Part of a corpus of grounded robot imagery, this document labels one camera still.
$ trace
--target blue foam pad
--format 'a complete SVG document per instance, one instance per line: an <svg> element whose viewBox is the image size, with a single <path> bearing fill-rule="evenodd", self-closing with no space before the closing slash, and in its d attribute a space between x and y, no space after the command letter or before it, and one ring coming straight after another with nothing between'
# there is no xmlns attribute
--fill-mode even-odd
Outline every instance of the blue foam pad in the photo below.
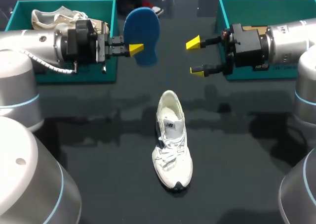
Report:
<svg viewBox="0 0 316 224"><path fill-rule="evenodd" d="M125 43L144 44L144 50L134 55L139 66L148 67L157 63L155 46L159 35L159 19L150 8L137 8L127 16L123 29Z"/></svg>

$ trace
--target shoe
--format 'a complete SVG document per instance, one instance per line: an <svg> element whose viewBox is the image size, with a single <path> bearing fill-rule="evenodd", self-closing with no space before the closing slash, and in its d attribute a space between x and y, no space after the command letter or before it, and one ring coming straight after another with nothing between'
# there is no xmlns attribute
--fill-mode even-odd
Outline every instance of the shoe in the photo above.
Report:
<svg viewBox="0 0 316 224"><path fill-rule="evenodd" d="M84 12L69 10L64 6L53 12L42 12L39 10L32 11L32 26L35 30L52 30L58 29L62 35L67 35L68 29L76 27L77 20L89 19L92 26L97 33L101 33L102 23L101 20L90 19ZM109 34L109 25L106 25L106 34Z"/></svg>
<svg viewBox="0 0 316 224"><path fill-rule="evenodd" d="M184 113L177 95L171 90L160 98L156 130L158 141L152 154L156 173L167 188L183 190L191 181L193 164Z"/></svg>
<svg viewBox="0 0 316 224"><path fill-rule="evenodd" d="M150 2L143 0L143 7L149 7L153 12L157 15L160 16L163 13L163 9L161 9L158 6L152 5Z"/></svg>

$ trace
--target red shoe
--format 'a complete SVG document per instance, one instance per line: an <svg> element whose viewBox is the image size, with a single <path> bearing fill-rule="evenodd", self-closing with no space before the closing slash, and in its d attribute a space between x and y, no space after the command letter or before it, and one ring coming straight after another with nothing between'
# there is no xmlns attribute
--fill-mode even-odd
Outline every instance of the red shoe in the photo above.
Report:
<svg viewBox="0 0 316 224"><path fill-rule="evenodd" d="M151 10L154 11L154 13L159 16L163 13L163 9L161 9L158 6L154 6L153 4L151 4L149 1L143 0L143 7L149 7Z"/></svg>

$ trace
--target teal box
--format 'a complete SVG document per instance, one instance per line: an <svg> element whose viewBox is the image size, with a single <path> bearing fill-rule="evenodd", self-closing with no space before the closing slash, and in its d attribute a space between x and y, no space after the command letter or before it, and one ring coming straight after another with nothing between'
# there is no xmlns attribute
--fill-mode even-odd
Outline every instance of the teal box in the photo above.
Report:
<svg viewBox="0 0 316 224"><path fill-rule="evenodd" d="M70 10L82 11L91 19L98 19L110 25L110 37L119 35L115 0L19 0L6 27L9 30L32 29L31 13L37 9L52 12L64 6ZM118 59L107 60L107 73L101 73L101 65L81 66L75 75L64 75L52 71L36 74L38 83L113 83L116 81Z"/></svg>
<svg viewBox="0 0 316 224"><path fill-rule="evenodd" d="M316 0L219 0L216 33L231 24L268 26L316 18ZM219 46L224 62L224 50ZM297 77L297 64L270 65L268 71L253 72L252 67L234 68L227 80L286 79Z"/></svg>

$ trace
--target shoe sole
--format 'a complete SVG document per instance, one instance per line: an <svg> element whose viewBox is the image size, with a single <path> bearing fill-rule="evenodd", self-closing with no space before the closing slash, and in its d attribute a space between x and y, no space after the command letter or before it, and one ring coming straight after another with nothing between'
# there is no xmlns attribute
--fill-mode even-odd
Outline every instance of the shoe sole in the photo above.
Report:
<svg viewBox="0 0 316 224"><path fill-rule="evenodd" d="M160 128L157 127L157 126L158 126L158 122L157 122L157 118L156 118L156 133L157 133L156 136L158 136L158 129L160 130ZM157 171L157 167L156 167L154 155L155 155L155 150L152 152L152 160L153 160L154 169L155 169L156 174L157 174L159 180L161 181L161 183L162 183L165 187L167 187L168 189L171 189L171 190L174 190L174 191L180 191L180 190L178 190L178 189L175 189L175 187L169 187L169 186L162 180L162 178L161 178L159 172ZM191 182L191 179L192 179L192 174L193 174L193 163L191 162L190 180L189 180L188 185L185 186L185 187L183 187L182 190L186 189L186 188L189 186L189 184L190 184L190 182Z"/></svg>
<svg viewBox="0 0 316 224"><path fill-rule="evenodd" d="M161 14L163 14L163 12L164 12L164 10L161 9L160 11L158 11L158 12L156 13L156 16L160 16Z"/></svg>

